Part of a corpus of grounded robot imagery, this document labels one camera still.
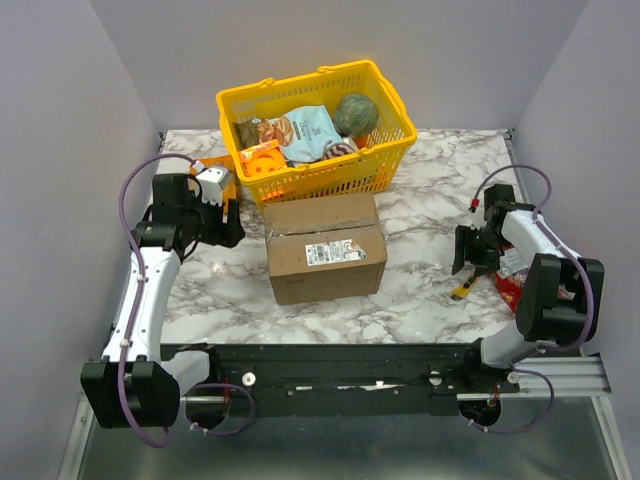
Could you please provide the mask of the yellow utility knife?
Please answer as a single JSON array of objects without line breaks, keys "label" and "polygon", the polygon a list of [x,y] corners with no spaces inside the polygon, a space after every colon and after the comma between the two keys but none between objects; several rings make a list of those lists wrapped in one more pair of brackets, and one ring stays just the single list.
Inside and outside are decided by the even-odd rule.
[{"label": "yellow utility knife", "polygon": [[472,273],[465,281],[462,282],[460,286],[451,291],[450,298],[455,301],[464,300],[468,296],[471,289],[474,287],[477,279],[478,277],[476,276],[476,274]]}]

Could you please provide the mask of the brown cardboard express box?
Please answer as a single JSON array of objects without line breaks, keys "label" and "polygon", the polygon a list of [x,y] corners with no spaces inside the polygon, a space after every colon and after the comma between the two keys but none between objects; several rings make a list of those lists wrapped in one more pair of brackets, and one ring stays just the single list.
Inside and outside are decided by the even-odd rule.
[{"label": "brown cardboard express box", "polygon": [[264,207],[263,219],[279,305],[378,292],[387,249],[373,194],[274,203]]}]

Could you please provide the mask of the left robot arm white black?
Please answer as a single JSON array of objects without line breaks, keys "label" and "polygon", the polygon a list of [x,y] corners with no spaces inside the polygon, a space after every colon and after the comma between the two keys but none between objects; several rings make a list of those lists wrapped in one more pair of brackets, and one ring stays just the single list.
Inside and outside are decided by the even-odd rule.
[{"label": "left robot arm white black", "polygon": [[101,358],[86,363],[81,385],[101,427],[170,427],[182,395],[214,393],[222,380],[208,354],[161,357],[164,318],[174,281],[193,249],[235,247],[244,237],[239,204],[225,199],[232,182],[223,167],[159,174],[152,202],[131,232],[129,277]]}]

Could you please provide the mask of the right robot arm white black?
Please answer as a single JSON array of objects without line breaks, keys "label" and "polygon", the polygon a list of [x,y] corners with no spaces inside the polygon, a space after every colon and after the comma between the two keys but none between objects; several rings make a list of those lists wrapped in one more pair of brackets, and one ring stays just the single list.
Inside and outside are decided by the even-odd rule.
[{"label": "right robot arm white black", "polygon": [[518,203],[512,186],[496,184],[470,207],[484,208],[484,226],[455,229],[452,271],[473,266],[465,281],[496,274],[513,251],[526,264],[526,278],[514,322],[474,342],[458,373],[462,384],[480,392],[531,356],[572,354],[597,329],[604,265],[576,253],[546,225],[538,207]]}]

